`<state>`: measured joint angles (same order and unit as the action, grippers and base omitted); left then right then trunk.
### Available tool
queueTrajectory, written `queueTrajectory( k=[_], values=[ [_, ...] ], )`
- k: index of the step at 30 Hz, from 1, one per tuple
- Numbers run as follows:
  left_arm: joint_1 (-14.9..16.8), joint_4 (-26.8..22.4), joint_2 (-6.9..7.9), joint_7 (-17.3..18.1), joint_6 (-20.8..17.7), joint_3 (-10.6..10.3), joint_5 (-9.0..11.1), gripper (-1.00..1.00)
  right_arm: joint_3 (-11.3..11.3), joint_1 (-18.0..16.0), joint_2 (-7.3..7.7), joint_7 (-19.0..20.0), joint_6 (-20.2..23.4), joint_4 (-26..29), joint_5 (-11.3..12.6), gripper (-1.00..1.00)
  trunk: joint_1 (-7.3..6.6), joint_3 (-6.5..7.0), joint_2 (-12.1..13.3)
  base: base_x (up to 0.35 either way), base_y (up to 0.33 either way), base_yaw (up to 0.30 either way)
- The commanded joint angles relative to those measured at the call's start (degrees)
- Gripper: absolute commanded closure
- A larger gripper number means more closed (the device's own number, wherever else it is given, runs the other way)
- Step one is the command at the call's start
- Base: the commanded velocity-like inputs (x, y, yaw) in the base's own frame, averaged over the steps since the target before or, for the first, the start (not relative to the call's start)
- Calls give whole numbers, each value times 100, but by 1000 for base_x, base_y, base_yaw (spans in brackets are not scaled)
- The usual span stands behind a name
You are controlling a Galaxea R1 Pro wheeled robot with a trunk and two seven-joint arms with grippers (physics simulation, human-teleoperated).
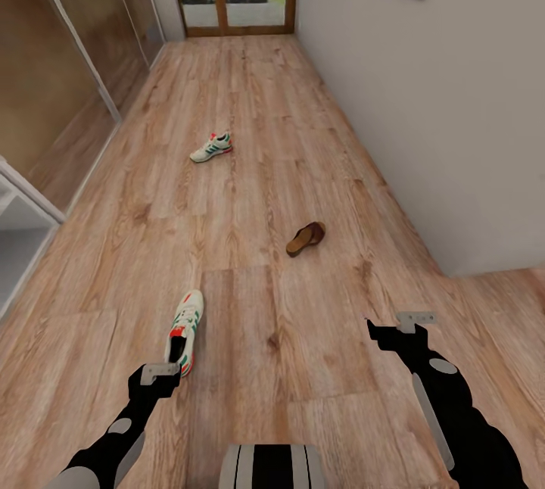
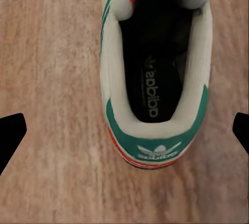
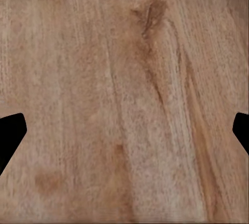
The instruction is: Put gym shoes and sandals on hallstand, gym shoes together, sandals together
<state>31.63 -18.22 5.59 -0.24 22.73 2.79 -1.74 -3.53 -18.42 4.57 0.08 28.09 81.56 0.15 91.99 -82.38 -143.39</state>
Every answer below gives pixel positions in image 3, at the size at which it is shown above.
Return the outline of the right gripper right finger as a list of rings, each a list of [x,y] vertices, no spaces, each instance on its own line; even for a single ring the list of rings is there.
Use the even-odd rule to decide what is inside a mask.
[[[237,113],[232,131],[249,154],[249,115]]]

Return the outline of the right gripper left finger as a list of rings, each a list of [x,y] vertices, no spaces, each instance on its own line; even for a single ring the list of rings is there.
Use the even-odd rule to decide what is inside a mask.
[[[22,113],[0,118],[0,175],[27,132]]]

